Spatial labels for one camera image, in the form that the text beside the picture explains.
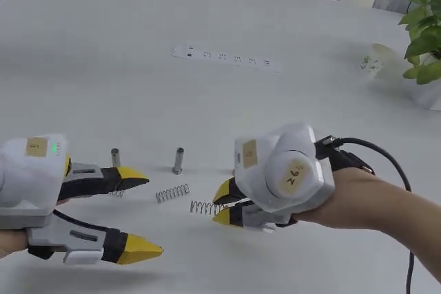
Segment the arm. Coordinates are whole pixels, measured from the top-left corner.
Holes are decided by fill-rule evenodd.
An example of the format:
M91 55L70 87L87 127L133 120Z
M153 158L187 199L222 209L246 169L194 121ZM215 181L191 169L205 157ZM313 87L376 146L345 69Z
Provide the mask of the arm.
M323 206L294 218L340 229L371 229L411 250L441 282L441 207L365 171L334 173L336 191Z

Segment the plant pot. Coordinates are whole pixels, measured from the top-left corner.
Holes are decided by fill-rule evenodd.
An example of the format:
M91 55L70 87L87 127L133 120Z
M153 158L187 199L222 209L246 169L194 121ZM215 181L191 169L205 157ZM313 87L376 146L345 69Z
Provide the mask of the plant pot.
M428 54L422 56L421 60L425 64L430 64L436 59L431 54ZM423 85L418 85L415 79L405 79L404 84L409 91L410 97L417 104L430 110L441 111L441 79Z

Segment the wrist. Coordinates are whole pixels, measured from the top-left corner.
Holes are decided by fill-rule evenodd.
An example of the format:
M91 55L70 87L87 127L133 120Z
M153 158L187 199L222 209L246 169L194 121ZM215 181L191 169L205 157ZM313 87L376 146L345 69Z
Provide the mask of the wrist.
M392 235L405 223L412 194L387 182L378 182L376 197L367 211L368 229Z

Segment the metal cylinder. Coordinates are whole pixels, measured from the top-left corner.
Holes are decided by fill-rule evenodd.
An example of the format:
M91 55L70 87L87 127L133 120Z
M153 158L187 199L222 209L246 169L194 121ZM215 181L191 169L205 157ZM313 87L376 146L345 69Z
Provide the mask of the metal cylinder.
M176 151L176 158L174 159L173 174L179 175L182 172L182 161L184 159L184 149L179 147Z
M119 160L119 149L112 148L110 153L112 154L112 166L114 168L120 167L121 166L121 161Z

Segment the screw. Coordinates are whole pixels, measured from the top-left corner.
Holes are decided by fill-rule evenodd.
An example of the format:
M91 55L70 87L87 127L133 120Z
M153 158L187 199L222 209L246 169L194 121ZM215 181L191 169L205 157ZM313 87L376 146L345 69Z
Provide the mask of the screw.
M182 161L184 159L184 149L179 147L176 151L176 158L174 160L173 174L179 175L182 172Z

